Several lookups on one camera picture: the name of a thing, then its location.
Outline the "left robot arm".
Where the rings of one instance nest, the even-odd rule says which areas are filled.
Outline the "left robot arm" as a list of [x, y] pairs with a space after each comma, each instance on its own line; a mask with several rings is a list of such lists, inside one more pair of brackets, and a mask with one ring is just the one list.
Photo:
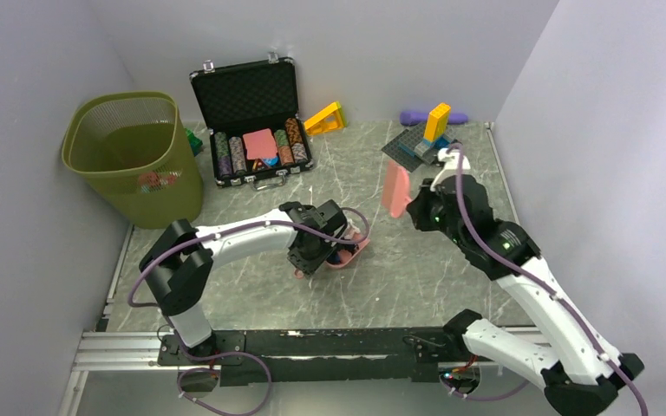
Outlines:
[[179, 333], [180, 352], [194, 364], [214, 352], [213, 329], [199, 305], [211, 272], [267, 251], [285, 250], [293, 266], [314, 273], [342, 242], [349, 221], [333, 200], [287, 202], [255, 218], [214, 226], [171, 223], [140, 261], [160, 312]]

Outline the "pink hand brush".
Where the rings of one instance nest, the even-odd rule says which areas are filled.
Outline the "pink hand brush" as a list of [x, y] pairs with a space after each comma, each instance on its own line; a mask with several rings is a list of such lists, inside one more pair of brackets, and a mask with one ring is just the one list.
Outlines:
[[409, 172], [393, 160], [387, 165], [381, 202], [392, 218], [401, 217], [411, 202]]

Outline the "pink plastic dustpan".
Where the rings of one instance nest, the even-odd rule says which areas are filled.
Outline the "pink plastic dustpan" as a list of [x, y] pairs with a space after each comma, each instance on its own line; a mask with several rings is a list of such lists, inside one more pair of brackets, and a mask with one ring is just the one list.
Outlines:
[[291, 257], [289, 257], [295, 266], [293, 272], [295, 278], [309, 278], [314, 275], [322, 265], [331, 269], [342, 269], [351, 263], [354, 258], [360, 255], [370, 243], [370, 239], [368, 237], [364, 238], [361, 230], [353, 224], [349, 224], [345, 231], [340, 230], [336, 234], [336, 237], [346, 240], [347, 243], [332, 244], [323, 252], [328, 254], [326, 258], [318, 257], [311, 260], [302, 259], [298, 262], [297, 260], [292, 261]]

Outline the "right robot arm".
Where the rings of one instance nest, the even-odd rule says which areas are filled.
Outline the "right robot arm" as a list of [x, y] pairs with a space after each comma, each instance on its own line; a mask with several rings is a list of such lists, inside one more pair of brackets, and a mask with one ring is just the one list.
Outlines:
[[549, 345], [540, 347], [464, 309], [443, 327], [453, 359], [497, 362], [543, 391], [560, 415], [599, 415], [644, 369], [586, 322], [560, 288], [539, 247], [518, 224], [496, 218], [471, 175], [424, 179], [406, 208], [418, 231], [439, 231], [465, 259], [527, 313]]

